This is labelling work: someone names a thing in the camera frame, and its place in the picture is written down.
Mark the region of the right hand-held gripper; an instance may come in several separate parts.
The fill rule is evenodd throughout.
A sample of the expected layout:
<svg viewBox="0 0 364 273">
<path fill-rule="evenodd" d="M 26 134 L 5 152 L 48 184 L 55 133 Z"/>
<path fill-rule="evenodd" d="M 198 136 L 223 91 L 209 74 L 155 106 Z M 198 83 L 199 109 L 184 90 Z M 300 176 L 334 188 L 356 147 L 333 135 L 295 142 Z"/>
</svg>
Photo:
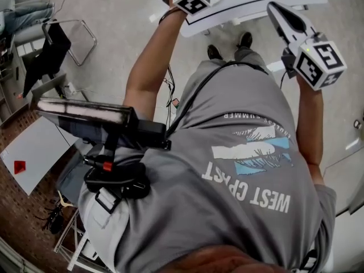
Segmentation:
<svg viewBox="0 0 364 273">
<path fill-rule="evenodd" d="M 281 60 L 289 78 L 300 75 L 315 91 L 334 84 L 347 70 L 336 44 L 301 12 L 280 2 L 269 2 L 267 13 L 286 43 Z"/>
</svg>

